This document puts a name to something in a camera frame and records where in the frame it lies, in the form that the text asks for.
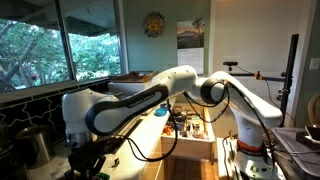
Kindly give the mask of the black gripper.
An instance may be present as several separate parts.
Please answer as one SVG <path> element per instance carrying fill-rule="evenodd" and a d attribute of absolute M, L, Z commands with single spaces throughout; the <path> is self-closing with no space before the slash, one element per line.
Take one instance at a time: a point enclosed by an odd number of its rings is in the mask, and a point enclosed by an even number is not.
<path fill-rule="evenodd" d="M 97 160 L 100 156 L 115 154 L 123 142 L 123 138 L 112 137 L 86 144 L 68 156 L 69 165 L 76 170 L 93 160 Z"/>

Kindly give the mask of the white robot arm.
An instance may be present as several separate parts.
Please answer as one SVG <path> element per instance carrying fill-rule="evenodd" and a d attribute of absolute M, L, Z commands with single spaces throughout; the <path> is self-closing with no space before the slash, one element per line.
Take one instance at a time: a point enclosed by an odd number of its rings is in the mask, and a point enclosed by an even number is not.
<path fill-rule="evenodd" d="M 274 154 L 265 152 L 262 133 L 280 124 L 281 111 L 224 71 L 200 78 L 191 66 L 174 67 L 154 76 L 147 89 L 116 101 L 90 89 L 68 93 L 62 99 L 66 133 L 111 136 L 145 110 L 180 94 L 199 105 L 227 102 L 238 126 L 235 166 L 253 179 L 277 176 Z"/>

